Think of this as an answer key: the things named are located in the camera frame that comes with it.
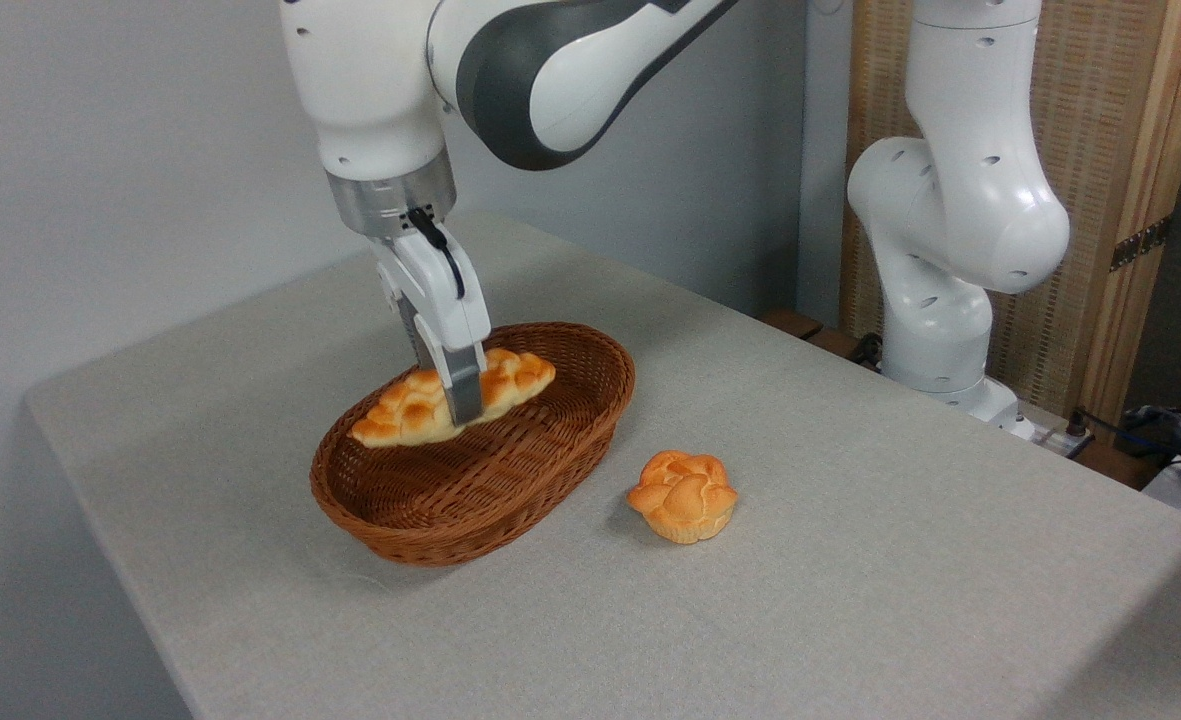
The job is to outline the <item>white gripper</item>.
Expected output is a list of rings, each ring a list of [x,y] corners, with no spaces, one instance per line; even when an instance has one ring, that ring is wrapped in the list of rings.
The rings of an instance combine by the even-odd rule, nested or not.
[[[488,361],[479,343],[489,336],[491,322],[466,251],[442,223],[431,228],[442,234],[445,249],[413,231],[376,241],[376,256],[418,368],[435,372],[430,348],[443,348],[441,369],[450,415],[456,427],[466,427],[484,413],[481,374]]]

